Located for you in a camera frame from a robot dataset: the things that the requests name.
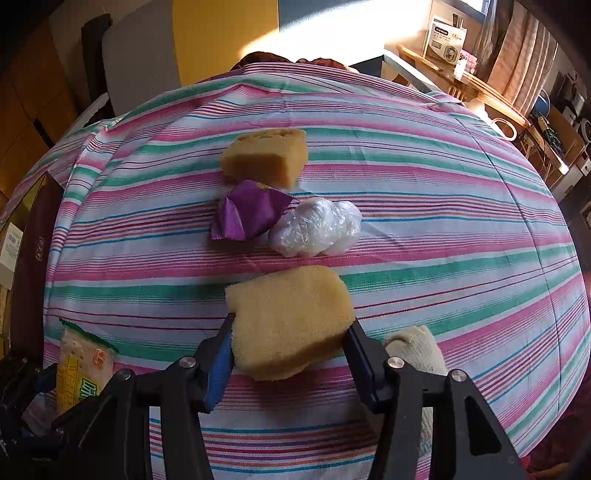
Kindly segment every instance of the pink and green striped fabric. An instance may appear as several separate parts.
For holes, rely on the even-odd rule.
[[[293,205],[323,196],[363,213],[362,237],[344,255],[285,259],[263,242],[209,240],[231,188],[222,151],[241,133],[276,127],[307,132]],[[63,317],[116,345],[117,368],[165,368],[215,334],[226,285],[322,264],[346,283],[370,336],[428,325],[447,366],[475,380],[519,454],[558,419],[587,366],[587,298],[556,202],[511,144],[444,93],[255,64],[64,138],[4,219],[45,171],[66,187],[47,272],[47,364],[57,360]],[[157,479],[159,422],[154,409]],[[275,383],[234,371],[201,423],[224,480],[364,478],[376,443],[343,356]],[[417,478],[427,474],[424,458]]]

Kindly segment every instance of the white cloth glove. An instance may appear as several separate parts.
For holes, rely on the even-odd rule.
[[[447,375],[445,360],[437,346],[435,337],[427,326],[410,326],[394,332],[384,339],[384,346],[389,356],[399,356],[421,372]],[[384,423],[384,415],[374,415],[365,409],[369,423],[379,436]],[[424,408],[421,417],[421,445],[419,456],[431,452],[433,441],[433,409]]]

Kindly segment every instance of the yellow snack bag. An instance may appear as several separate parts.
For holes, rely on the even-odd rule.
[[[86,397],[100,394],[113,376],[113,360],[118,351],[75,323],[60,321],[66,327],[56,379],[57,412],[61,415]]]

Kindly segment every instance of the yellow sponge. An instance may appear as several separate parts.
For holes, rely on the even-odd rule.
[[[280,380],[335,356],[355,321],[347,287],[328,267],[263,275],[226,288],[236,314],[236,366],[255,380]]]
[[[292,189],[307,161],[304,130],[259,130],[236,137],[222,155],[222,171],[235,180]]]

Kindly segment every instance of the brown cloth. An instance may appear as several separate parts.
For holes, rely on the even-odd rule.
[[[252,53],[249,53],[248,55],[243,57],[242,60],[240,60],[238,63],[236,63],[231,68],[231,71],[238,70],[238,69],[242,68],[244,65],[249,65],[251,63],[262,63],[262,62],[273,62],[273,61],[279,61],[279,62],[283,62],[283,63],[292,63],[287,58],[282,57],[280,55],[275,55],[274,53],[269,53],[266,51],[254,51]],[[346,65],[343,65],[342,63],[339,63],[338,61],[333,60],[333,59],[315,59],[312,61],[308,61],[306,59],[299,59],[296,63],[308,63],[311,65],[322,65],[324,67],[333,67],[334,69],[348,70],[350,72],[357,72],[357,70],[352,69]]]

